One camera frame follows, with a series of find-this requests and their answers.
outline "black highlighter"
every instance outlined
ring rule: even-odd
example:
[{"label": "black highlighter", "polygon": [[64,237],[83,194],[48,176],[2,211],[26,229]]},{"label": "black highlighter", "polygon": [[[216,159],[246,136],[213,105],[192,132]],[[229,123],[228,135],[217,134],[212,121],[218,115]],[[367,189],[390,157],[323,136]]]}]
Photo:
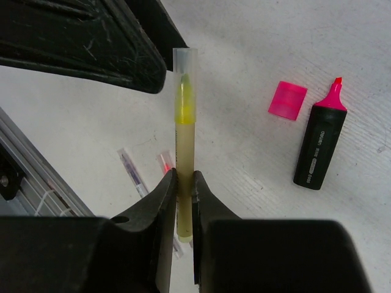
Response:
[{"label": "black highlighter", "polygon": [[320,190],[348,110],[340,101],[342,78],[335,79],[327,97],[312,106],[293,182]]}]

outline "highlighter cap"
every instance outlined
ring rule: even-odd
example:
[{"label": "highlighter cap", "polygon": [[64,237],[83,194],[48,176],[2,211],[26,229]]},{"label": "highlighter cap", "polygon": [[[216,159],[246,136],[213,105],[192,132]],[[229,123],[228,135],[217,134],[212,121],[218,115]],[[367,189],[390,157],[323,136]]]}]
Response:
[{"label": "highlighter cap", "polygon": [[195,48],[173,49],[175,90],[175,122],[193,124],[196,121],[197,61]]},{"label": "highlighter cap", "polygon": [[305,87],[280,81],[268,112],[290,120],[296,120],[306,93],[307,89]]}]

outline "white surface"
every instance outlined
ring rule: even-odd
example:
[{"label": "white surface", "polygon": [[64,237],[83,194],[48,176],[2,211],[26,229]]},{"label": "white surface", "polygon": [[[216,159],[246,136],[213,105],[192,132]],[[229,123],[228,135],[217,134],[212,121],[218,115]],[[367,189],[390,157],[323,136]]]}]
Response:
[{"label": "white surface", "polygon": [[[391,3],[386,0],[163,0],[199,48],[196,167],[242,217],[327,218],[356,243],[375,292],[391,292]],[[321,191],[292,176],[310,106],[343,76],[349,109]],[[267,113],[280,80],[309,88],[297,121]],[[90,209],[139,199],[117,150],[152,189],[174,150],[172,76],[159,95],[0,68],[0,106]],[[192,287],[175,261],[172,292]]]}]

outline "highlighter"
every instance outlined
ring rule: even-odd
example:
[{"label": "highlighter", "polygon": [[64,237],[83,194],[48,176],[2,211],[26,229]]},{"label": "highlighter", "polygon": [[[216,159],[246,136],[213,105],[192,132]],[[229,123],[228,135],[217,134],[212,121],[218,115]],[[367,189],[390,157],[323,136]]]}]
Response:
[{"label": "highlighter", "polygon": [[180,242],[193,237],[191,192],[197,99],[197,49],[174,48],[175,166],[178,176],[177,234]]},{"label": "highlighter", "polygon": [[340,136],[348,110],[340,101],[342,78],[336,78],[330,92],[312,106],[293,182],[320,190]]}]

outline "translucent tube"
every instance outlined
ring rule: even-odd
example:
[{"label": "translucent tube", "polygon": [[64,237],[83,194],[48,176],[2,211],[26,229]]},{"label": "translucent tube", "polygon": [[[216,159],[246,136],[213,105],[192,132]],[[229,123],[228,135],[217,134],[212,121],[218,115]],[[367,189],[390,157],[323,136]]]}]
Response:
[{"label": "translucent tube", "polygon": [[194,172],[196,123],[197,49],[174,49],[175,157],[178,173],[177,234],[192,240],[191,189]]}]

